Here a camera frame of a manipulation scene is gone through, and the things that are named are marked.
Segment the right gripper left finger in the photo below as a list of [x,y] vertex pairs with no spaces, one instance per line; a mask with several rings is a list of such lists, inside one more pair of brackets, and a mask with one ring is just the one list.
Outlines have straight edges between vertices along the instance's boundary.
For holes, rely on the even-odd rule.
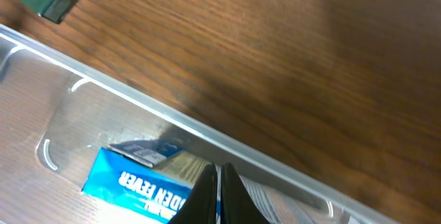
[[186,202],[168,224],[215,224],[217,183],[216,166],[206,165]]

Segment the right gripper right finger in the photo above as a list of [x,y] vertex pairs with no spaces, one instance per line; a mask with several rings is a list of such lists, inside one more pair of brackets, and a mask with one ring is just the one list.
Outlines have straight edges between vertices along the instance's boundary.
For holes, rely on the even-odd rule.
[[254,205],[231,163],[221,168],[220,192],[222,224],[269,224]]

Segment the blue medicine box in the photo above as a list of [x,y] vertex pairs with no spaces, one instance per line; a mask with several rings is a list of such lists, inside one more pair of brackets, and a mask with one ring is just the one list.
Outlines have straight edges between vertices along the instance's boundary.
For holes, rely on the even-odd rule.
[[[115,144],[110,149],[102,147],[81,191],[112,205],[132,210],[151,221],[168,223],[182,208],[195,184],[189,187],[159,174],[135,161],[136,157],[159,162],[169,158],[170,153],[155,152],[145,147],[142,141]],[[216,166],[216,223],[221,223],[221,168]],[[240,179],[254,205],[268,222],[282,223],[283,218],[268,189],[246,178]]]

